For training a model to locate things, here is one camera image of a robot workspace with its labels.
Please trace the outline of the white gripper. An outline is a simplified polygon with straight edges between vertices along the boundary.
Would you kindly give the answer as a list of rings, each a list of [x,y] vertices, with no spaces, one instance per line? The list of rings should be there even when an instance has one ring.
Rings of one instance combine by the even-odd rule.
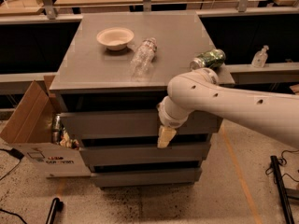
[[[166,148],[177,133],[175,129],[188,119],[189,112],[176,104],[159,103],[158,116],[163,125],[159,128],[157,147]]]

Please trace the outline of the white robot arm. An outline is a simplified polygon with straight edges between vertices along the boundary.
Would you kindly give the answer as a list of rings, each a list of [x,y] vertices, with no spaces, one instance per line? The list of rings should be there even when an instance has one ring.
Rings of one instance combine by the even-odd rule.
[[[209,68],[173,77],[158,104],[161,123],[177,129],[193,111],[203,111],[299,148],[298,95],[225,88],[218,81]]]

